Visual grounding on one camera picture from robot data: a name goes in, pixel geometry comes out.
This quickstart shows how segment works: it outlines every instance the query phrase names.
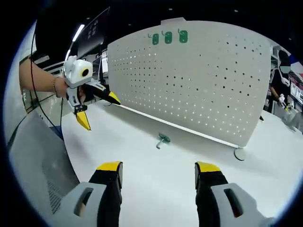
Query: computer screen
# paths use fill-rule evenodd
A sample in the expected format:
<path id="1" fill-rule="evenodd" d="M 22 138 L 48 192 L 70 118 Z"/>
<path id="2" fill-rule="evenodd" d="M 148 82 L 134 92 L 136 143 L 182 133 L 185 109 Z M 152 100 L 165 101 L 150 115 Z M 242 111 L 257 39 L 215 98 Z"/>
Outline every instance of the computer screen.
<path id="1" fill-rule="evenodd" d="M 103 44 L 107 32 L 108 9 L 84 28 L 78 37 L 78 57 L 81 58 L 96 46 Z"/>

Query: white table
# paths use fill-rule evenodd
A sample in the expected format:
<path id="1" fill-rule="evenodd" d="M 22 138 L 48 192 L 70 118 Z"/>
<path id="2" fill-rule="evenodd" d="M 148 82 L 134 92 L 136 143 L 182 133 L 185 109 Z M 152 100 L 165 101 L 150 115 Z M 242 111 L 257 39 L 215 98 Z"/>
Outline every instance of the white table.
<path id="1" fill-rule="evenodd" d="M 194 163 L 219 166 L 229 182 L 253 196 L 258 210 L 276 217 L 292 197 L 303 172 L 303 137 L 281 120 L 262 112 L 245 151 L 176 129 L 102 101 L 86 111 L 92 131 L 72 114 L 63 117 L 62 131 L 71 164 L 79 180 L 88 181 L 97 166 L 123 161 L 120 226 L 198 226 Z M 171 139 L 156 148 L 158 133 Z"/>

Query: ceiling light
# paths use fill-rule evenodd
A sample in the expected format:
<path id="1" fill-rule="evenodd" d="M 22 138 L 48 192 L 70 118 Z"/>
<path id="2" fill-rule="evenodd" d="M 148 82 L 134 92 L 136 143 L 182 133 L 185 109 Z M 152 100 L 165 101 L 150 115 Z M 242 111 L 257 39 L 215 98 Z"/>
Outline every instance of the ceiling light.
<path id="1" fill-rule="evenodd" d="M 69 50 L 67 51 L 67 53 L 66 53 L 66 56 L 65 56 L 65 61 L 67 61 L 68 56 L 70 55 L 70 52 L 71 52 L 71 50 L 69 49 Z"/>
<path id="2" fill-rule="evenodd" d="M 79 28 L 78 28 L 78 30 L 77 30 L 77 32 L 76 32 L 74 38 L 72 39 L 73 42 L 75 42 L 75 41 L 77 40 L 77 38 L 78 38 L 78 36 L 80 35 L 80 33 L 81 33 L 81 31 L 82 31 L 83 28 L 84 28 L 84 25 L 80 25 L 80 26 L 79 26 Z"/>

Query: gray plastic part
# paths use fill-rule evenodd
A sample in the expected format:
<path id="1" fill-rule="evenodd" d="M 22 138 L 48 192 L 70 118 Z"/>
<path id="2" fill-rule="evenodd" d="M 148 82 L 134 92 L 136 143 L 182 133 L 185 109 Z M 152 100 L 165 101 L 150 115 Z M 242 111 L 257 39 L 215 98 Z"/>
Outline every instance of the gray plastic part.
<path id="1" fill-rule="evenodd" d="M 30 112 L 9 143 L 9 161 L 31 206 L 49 223 L 79 180 L 65 145 L 41 119 Z"/>
<path id="2" fill-rule="evenodd" d="M 273 218 L 265 218 L 258 210 L 257 203 L 246 191 L 235 183 L 216 185 L 211 187 L 216 198 L 221 227 L 266 227 L 270 226 Z M 236 196 L 243 214 L 235 217 L 230 202 L 224 190 L 232 190 Z"/>
<path id="3" fill-rule="evenodd" d="M 106 189 L 104 184 L 82 182 L 61 200 L 61 208 L 52 219 L 52 226 L 57 227 L 96 227 L 98 209 Z M 91 192 L 86 207 L 79 217 L 75 214 L 85 195 Z"/>

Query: pegboard stand base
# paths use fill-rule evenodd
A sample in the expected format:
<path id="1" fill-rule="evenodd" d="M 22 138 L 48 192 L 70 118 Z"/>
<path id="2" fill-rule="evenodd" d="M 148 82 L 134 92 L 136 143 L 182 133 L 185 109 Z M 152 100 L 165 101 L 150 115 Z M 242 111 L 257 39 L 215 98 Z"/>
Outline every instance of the pegboard stand base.
<path id="1" fill-rule="evenodd" d="M 235 149 L 235 150 L 233 151 L 233 155 L 234 155 L 234 156 L 236 157 L 236 159 L 238 159 L 239 161 L 244 161 L 245 158 L 246 158 L 246 156 L 247 156 L 246 151 L 245 151 L 243 148 L 241 148 L 241 147 Z"/>

